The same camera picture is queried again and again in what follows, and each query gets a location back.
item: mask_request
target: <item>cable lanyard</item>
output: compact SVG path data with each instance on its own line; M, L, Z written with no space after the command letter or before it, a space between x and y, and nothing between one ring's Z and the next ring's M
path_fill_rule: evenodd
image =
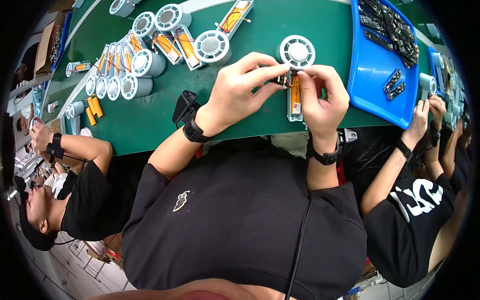
M290 274L290 278L291 278L290 285L288 287L288 292L285 294L285 300L289 300L290 294L292 293L293 283L295 281L295 275L297 273L297 267L299 266L301 245L303 242L303 234L305 233L305 225L307 224L308 212L310 211L311 206L312 206L312 195L310 195L310 192L308 192L308 206L307 206L307 209L305 210L305 214L303 215L303 220L301 223L299 241L297 243L297 252L295 254L295 260L294 260L295 264L293 265L292 273Z

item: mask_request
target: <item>white shirt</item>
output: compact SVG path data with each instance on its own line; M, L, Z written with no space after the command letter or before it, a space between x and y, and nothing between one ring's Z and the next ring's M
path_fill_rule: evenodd
M30 104L25 106L24 108L22 108L22 116L28 120L28 118L30 117L31 110L32 110L32 107Z
M52 174L50 177L45 180L44 184L51 186L52 191L55 194L55 198L58 196L59 192L63 188L63 184L65 183L65 180L67 179L67 173L63 174Z

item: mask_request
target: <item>circuit board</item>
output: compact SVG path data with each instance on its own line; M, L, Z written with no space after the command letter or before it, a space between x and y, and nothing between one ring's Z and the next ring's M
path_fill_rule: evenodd
M405 91L405 82L402 82L396 88L394 88L393 90L387 93L388 101L392 101L398 95L400 95L403 91Z
M393 44L389 43L386 39L379 37L375 33L365 29L365 37L370 41L374 42L377 45L382 46L383 48L392 51Z
M384 86L385 93L388 93L392 90L392 88L395 86L395 84L398 82L401 76L402 76L402 72L399 69L397 69L393 74L392 78L390 78L387 84L385 84Z
M359 0L358 3L360 23L377 34L390 39L393 50L399 54L406 68L409 69L417 65L419 50L415 44L415 35L412 28L402 20L400 15L378 0ZM388 40L379 36L367 38L390 50L389 46L385 46L389 44Z

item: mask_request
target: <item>black wristwatch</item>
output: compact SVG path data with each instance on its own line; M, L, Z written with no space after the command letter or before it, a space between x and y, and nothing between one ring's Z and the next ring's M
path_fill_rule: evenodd
M185 126L183 127L183 134L187 137L190 142L194 143L206 143L209 142L212 137L204 136L202 133L204 131L197 126L195 123L195 116L197 112L194 113L193 117L188 121Z
M60 147L60 140L61 140L61 133L60 132L54 133L52 138L52 144ZM50 159L48 160L48 162L50 164L53 164L54 161L55 161L55 157L53 155L50 155Z
M324 166L333 165L334 163L336 163L336 158L338 156L338 146L339 146L339 141L338 141L338 135L337 135L335 152L325 153L324 155L320 155L315 151L315 148L313 148L313 157Z
M396 142L396 147L402 151L403 155L407 159L405 163L408 163L408 161L412 158L413 153L410 151L410 149L405 145L405 143L402 141L402 139L398 139Z
M435 122L433 120L430 122L430 132L432 133L432 146L435 148L440 140L440 132L438 132L435 127Z

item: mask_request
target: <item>wrist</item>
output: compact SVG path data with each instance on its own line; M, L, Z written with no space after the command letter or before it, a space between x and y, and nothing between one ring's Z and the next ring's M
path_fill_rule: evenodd
M442 129L442 120L433 120L433 125L437 131L440 131Z
M195 123L204 131L203 135L212 137L225 130L228 126L221 126L212 119L213 113L209 111L207 104L200 107L195 115Z
M336 149L336 131L333 131L327 135L312 134L312 145L316 153L324 155L326 153L333 153Z
M405 146L407 146L410 149L410 151L413 151L418 141L416 139L411 138L408 134L405 134L405 133L406 132L402 134L402 137L400 139L405 144Z

